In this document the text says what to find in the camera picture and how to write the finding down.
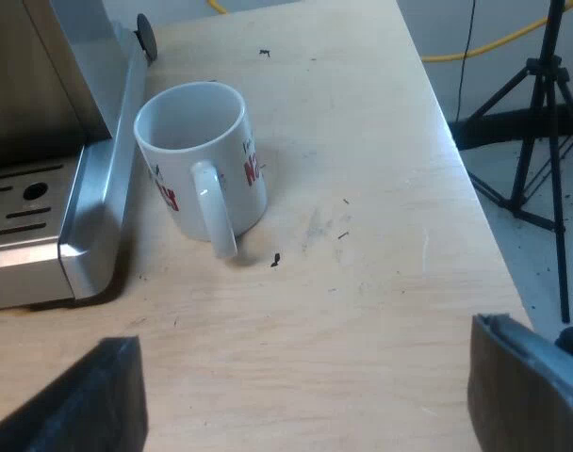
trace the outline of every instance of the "black cable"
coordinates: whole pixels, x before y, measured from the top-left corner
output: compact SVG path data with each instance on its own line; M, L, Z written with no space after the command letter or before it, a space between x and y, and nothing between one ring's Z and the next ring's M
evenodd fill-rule
M473 21L475 20L475 4L477 0L473 0L473 8L471 9L471 20L468 25L467 47L465 47L465 55L463 56L463 64L460 69L460 84L458 85L458 106L456 107L456 122L460 118L460 101L463 93L463 80L465 79L465 64L467 63L468 46L471 44L471 34L473 33Z
M559 152L562 150L562 148L566 145L566 143L569 141L569 139L571 138L571 135L568 135L564 140L563 143L559 144ZM528 191L530 191L530 187L533 185L533 183L535 181L538 180L538 178L540 177L540 175L542 174L542 171L544 171L547 166L550 165L550 158L546 161L546 163L544 165L542 165L542 168L540 168L535 175L532 177L532 179L525 184L525 188L523 188L523 194L527 193Z
M569 146L567 146L567 149L565 150L565 152L561 155L561 157L559 157L559 161L565 159L567 157L567 154L569 153L569 151L571 151L571 148L573 148L573 141L571 142L571 144ZM532 193L530 193L528 196L525 197L525 202L529 201L530 198L535 194L536 191L538 191L538 188L540 188L542 186L542 184L548 179L548 177L552 174L552 169L550 169L545 176L542 178L542 180L540 181L540 183L532 190Z

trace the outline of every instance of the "yellow cable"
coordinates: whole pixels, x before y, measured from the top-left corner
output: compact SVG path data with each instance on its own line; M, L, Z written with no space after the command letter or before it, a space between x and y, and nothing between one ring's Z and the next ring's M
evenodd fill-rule
M569 2L565 3L565 11L572 9L572 8L573 8L573 0L569 0ZM504 38L490 42L489 44L483 45L482 47L478 47L476 49L469 50L467 52L467 58L476 57L477 55L481 55L481 54L484 54L486 52L489 52L490 50L494 50L497 47L501 47L502 45L504 45L508 42L511 42L512 40L516 40L516 39L522 37L523 35L527 35L528 33L535 30L536 28L539 28L540 26L544 25L546 22L547 22L547 18L544 17L544 18L540 19L539 21L534 22L533 24L529 24L528 26L525 26L525 27L521 28L520 30L517 30L515 33L511 33L510 35L505 36ZM464 57L465 57L465 53L461 52L460 54L451 54L451 55L434 55L434 56L426 56L426 57L423 56L421 58L421 60L424 63L442 63L445 61L456 61L458 59L463 59Z
M207 4L215 9L219 14L227 14L228 10L220 5L216 0L207 0Z

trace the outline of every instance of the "espresso machine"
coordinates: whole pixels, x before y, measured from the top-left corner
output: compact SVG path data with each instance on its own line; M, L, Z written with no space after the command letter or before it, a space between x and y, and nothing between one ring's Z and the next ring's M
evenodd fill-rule
M0 0L0 308L110 283L155 58L102 0Z

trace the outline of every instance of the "white mug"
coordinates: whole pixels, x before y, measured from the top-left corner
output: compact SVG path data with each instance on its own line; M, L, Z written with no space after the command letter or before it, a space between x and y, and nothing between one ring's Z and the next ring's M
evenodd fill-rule
M182 232L210 240L218 257L235 256L235 236L268 202L240 93L217 82L167 89L139 111L134 134Z

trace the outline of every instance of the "mug rim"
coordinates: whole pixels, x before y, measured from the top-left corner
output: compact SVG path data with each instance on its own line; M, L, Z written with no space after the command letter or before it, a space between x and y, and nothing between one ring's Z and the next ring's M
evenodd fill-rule
M140 116L142 115L142 113L144 112L144 110L149 107L149 105L151 105L152 103L154 103L155 101L158 101L158 99L171 95L173 91L177 91L179 89L184 89L184 88L191 88L191 87L196 87L196 86L201 86L201 85L213 85L213 86L220 86L223 89L227 89L228 91L230 91L232 94L234 94L237 99L238 99L238 103L240 104L240 110L238 112L238 116L235 119L235 121L232 123L232 125L230 125L230 127L228 127L225 131L223 131L220 135L218 135L217 137L210 139L209 141L206 141L205 143L201 143L201 144L197 144L196 146L191 146L189 148L180 148L180 149L167 149L167 148L159 148L151 143L149 143L147 140L143 139L142 136L140 135L139 131L138 131L138 123L140 120ZM164 89L161 92L159 92L158 94L156 94L155 96L153 96L151 99L149 99L146 104L144 104L139 112L138 115L136 116L136 118L134 119L134 136L136 137L136 140L138 141L138 143L142 143L144 144L148 149L150 149L151 151L154 151L156 153L186 153L186 152L190 152L190 151L197 151L200 150L206 146L209 146L210 144L213 143L217 143L220 140L224 139L225 137L227 137L228 135L230 135L242 122L242 119L245 116L245 110L246 110L246 104L245 104L245 100L242 97L242 94L240 94L240 92L238 92L236 89L232 88L230 85L226 85L225 83L222 82L206 82L206 81L201 81L201 82L187 82L187 83L183 83L181 85L176 85L175 87L171 87L168 89Z

